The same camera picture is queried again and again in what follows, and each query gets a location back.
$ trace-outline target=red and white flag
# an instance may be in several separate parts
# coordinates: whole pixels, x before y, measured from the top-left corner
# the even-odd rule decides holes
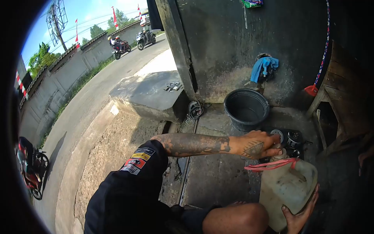
[[[78,19],[75,20],[75,23],[77,24],[77,38],[75,38],[75,44],[77,49],[79,48],[79,41],[78,41]]]
[[[19,88],[20,88],[20,90],[21,90],[22,93],[24,94],[26,100],[28,100],[28,93],[26,93],[25,87],[24,87],[24,85],[22,84],[22,81],[21,81],[21,79],[20,79],[20,77],[19,77],[19,74],[18,74],[18,70],[16,71],[16,80],[17,80],[17,82],[18,82],[18,84],[19,84]]]
[[[113,21],[114,21],[114,25],[116,27],[116,30],[118,30],[118,23],[117,23],[117,18],[116,18],[116,13],[114,12],[114,7],[112,7],[113,9]]]
[[[138,11],[139,11],[140,20],[142,20],[141,13],[140,13],[140,8],[139,8],[139,4],[138,4]]]

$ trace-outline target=asphalt road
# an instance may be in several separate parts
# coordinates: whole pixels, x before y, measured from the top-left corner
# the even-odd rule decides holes
[[[37,213],[52,233],[56,232],[56,202],[61,180],[71,153],[86,128],[109,102],[109,92],[122,78],[132,76],[168,48],[168,40],[163,34],[157,37],[156,44],[142,51],[135,49],[112,62],[79,91],[56,121],[43,148],[50,160],[50,170],[44,178],[43,199],[34,200]]]

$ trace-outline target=scooter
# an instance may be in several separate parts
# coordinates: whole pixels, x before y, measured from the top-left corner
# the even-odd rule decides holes
[[[137,35],[137,44],[140,51],[143,50],[146,45],[156,43],[156,36],[153,34],[153,31],[149,32],[149,41],[147,41],[147,37],[145,36],[146,33],[147,32],[139,32]]]

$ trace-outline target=hand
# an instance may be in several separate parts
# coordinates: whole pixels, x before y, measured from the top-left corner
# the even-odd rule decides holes
[[[270,149],[274,143],[280,143],[280,141],[281,138],[278,134],[270,136],[266,132],[253,130],[243,136],[237,137],[237,154],[250,159],[281,155],[281,149]]]
[[[287,221],[287,234],[298,234],[303,228],[304,224],[313,212],[314,205],[318,199],[318,189],[319,184],[316,185],[313,197],[308,203],[307,207],[300,214],[293,215],[286,206],[282,206],[282,211]]]

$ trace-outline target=sleeve patch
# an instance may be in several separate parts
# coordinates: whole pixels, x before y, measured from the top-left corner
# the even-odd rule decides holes
[[[143,159],[141,158],[130,158],[129,160],[127,160],[127,162],[125,163],[125,166],[127,164],[132,164],[136,167],[138,167],[139,169],[142,169],[143,166],[145,165],[146,161],[144,161]]]
[[[138,148],[135,153],[146,153],[149,156],[152,156],[156,151],[152,148],[144,147],[144,148]]]
[[[135,153],[131,156],[131,158],[141,158],[148,161],[148,159],[150,159],[151,156],[146,153]]]
[[[137,175],[140,171],[139,168],[137,168],[136,166],[132,165],[132,164],[127,164],[125,165],[124,167],[121,168],[121,171],[128,171],[129,173],[133,174],[133,175]]]

